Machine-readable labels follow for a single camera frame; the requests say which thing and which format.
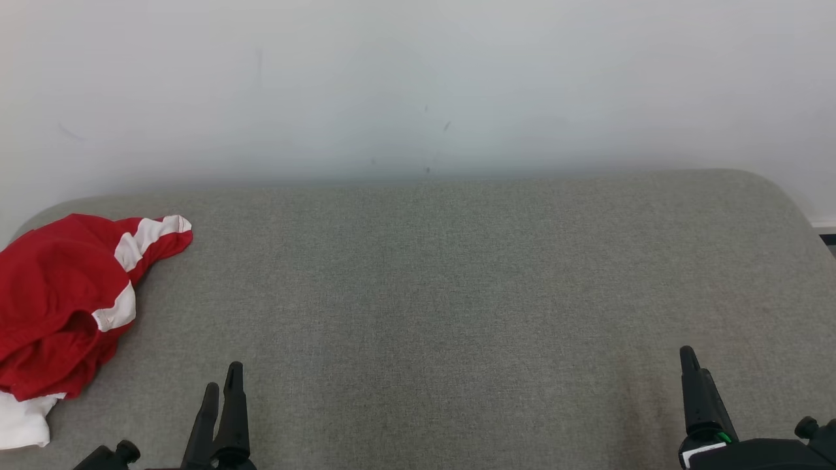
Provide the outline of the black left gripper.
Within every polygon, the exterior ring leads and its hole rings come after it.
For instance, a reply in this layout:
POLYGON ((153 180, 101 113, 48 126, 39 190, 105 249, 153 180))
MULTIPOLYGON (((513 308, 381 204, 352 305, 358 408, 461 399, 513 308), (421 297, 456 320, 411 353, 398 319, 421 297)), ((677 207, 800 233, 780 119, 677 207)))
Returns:
POLYGON ((207 384, 201 407, 194 420, 180 468, 208 470, 256 470, 251 462, 247 395, 243 387, 243 365, 230 363, 222 384, 223 405, 217 435, 219 386, 207 384))

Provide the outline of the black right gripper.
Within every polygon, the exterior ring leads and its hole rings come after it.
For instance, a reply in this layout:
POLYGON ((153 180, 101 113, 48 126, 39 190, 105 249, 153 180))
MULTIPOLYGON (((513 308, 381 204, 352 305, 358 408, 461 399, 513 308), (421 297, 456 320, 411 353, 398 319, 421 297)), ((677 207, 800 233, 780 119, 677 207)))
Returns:
POLYGON ((833 437, 749 439, 737 432, 713 375, 690 346, 679 350, 686 440, 679 450, 683 469, 834 469, 833 437))

